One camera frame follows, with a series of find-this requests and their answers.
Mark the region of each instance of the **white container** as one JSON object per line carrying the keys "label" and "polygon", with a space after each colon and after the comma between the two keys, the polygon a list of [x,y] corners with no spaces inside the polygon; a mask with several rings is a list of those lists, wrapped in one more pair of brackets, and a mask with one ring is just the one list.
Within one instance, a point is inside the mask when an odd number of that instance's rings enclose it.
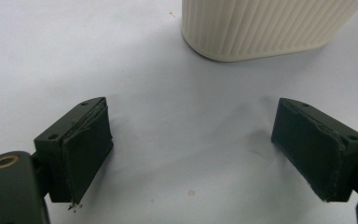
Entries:
{"label": "white container", "polygon": [[358,0],[183,0],[182,33],[222,62],[319,48],[356,12]]}

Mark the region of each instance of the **white table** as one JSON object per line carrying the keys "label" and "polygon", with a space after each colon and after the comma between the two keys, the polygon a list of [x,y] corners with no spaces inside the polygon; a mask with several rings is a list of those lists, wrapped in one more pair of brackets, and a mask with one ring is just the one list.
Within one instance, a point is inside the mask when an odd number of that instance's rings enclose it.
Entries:
{"label": "white table", "polygon": [[280,97],[358,131],[358,12],[322,49],[240,63],[193,51],[181,1],[0,1],[0,154],[106,96],[115,149],[53,224],[356,222],[269,141]]}

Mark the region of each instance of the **cream ribbed cup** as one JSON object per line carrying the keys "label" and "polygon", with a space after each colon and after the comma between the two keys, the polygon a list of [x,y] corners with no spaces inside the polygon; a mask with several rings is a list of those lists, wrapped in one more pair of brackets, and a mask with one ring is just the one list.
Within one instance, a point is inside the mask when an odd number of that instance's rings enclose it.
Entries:
{"label": "cream ribbed cup", "polygon": [[318,48],[356,12],[358,0],[183,0],[182,33],[222,62]]}

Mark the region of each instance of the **brass insert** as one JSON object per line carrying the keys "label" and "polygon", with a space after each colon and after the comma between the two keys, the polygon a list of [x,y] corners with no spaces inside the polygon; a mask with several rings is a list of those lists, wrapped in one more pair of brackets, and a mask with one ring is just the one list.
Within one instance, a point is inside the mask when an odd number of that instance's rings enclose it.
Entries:
{"label": "brass insert", "polygon": [[7,168],[8,166],[16,163],[20,158],[16,155],[9,155],[0,158],[0,169]]}

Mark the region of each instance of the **screw hole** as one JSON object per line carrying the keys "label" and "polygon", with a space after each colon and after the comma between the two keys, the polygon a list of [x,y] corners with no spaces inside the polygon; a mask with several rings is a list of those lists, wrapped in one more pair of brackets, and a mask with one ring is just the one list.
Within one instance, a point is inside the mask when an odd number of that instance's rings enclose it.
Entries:
{"label": "screw hole", "polygon": [[349,139],[353,140],[353,141],[357,141],[358,137],[354,136],[354,135],[349,135],[348,136]]}
{"label": "screw hole", "polygon": [[0,160],[0,166],[7,165],[13,161],[14,161],[14,158],[12,158],[12,157],[3,158],[2,160]]}
{"label": "screw hole", "polygon": [[0,158],[0,169],[11,166],[19,160],[18,156],[10,155]]}
{"label": "screw hole", "polygon": [[48,140],[54,140],[58,137],[58,135],[56,133],[52,134],[51,136],[48,137]]}

